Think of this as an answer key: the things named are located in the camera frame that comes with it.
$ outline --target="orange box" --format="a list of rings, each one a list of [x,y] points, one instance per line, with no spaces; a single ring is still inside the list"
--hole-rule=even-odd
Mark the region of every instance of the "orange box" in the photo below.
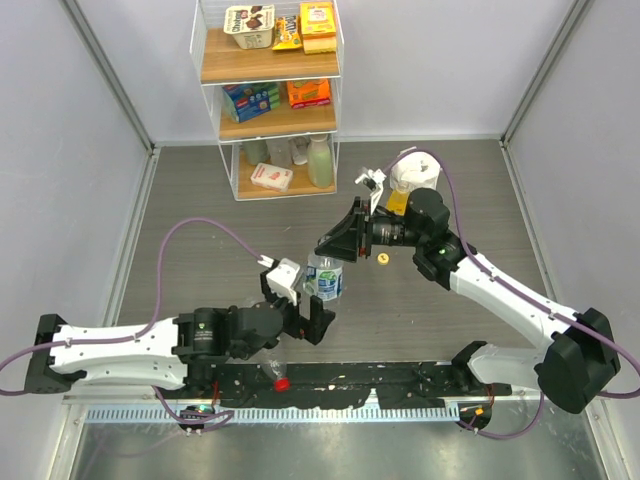
[[[315,107],[331,103],[331,85],[329,79],[289,80],[287,93],[291,108]]]

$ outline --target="bottle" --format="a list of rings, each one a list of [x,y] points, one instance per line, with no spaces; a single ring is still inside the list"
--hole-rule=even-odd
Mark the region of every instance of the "bottle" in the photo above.
[[[270,138],[267,140],[267,148],[272,165],[282,168],[291,166],[291,146],[288,138]]]
[[[269,160],[269,150],[267,149],[267,142],[265,140],[242,142],[242,148],[247,155],[249,165],[257,165]]]
[[[296,165],[304,165],[307,163],[307,146],[308,141],[305,137],[293,137],[289,139],[291,146],[291,156],[293,163]]]
[[[395,188],[391,191],[391,196],[387,200],[387,210],[398,215],[404,215],[411,193],[411,184],[409,182],[397,182]]]
[[[312,250],[307,260],[304,290],[323,302],[335,300],[342,294],[342,266],[342,260],[321,257]]]
[[[327,134],[310,135],[307,149],[309,180],[318,188],[327,188],[333,182],[333,156],[327,145]]]
[[[262,349],[260,368],[267,377],[273,380],[273,388],[276,392],[289,390],[291,383],[287,378],[287,360],[282,342],[278,342],[278,345],[271,349]]]

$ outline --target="bottle label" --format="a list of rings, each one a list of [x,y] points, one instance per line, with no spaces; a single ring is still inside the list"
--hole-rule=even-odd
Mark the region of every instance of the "bottle label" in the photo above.
[[[342,268],[324,270],[308,266],[307,292],[323,301],[338,298],[342,293]]]

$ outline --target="wooden shelf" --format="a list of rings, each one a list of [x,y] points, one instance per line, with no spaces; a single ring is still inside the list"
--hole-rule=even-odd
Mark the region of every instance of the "wooden shelf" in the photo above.
[[[294,110],[289,106],[286,97],[282,97],[280,106],[273,111],[242,123],[234,122],[224,112],[220,113],[222,141],[309,132],[335,132],[337,128],[333,104]]]
[[[240,152],[240,165],[238,168],[238,200],[249,200],[257,198],[291,197],[295,195],[317,195],[319,193],[334,193],[336,191],[335,182],[327,188],[318,188],[309,180],[306,165],[291,165],[293,179],[286,192],[269,190],[251,183],[251,174],[255,166],[247,162],[244,152]]]
[[[339,75],[335,53],[305,55],[302,49],[274,52],[270,47],[243,50],[231,35],[221,28],[212,28],[207,32],[200,81],[242,83]]]

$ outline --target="blue box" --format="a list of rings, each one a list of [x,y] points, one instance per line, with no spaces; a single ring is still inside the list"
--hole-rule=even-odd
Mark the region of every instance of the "blue box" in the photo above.
[[[275,82],[225,85],[222,91],[224,110],[237,123],[270,112],[280,105],[280,93]]]

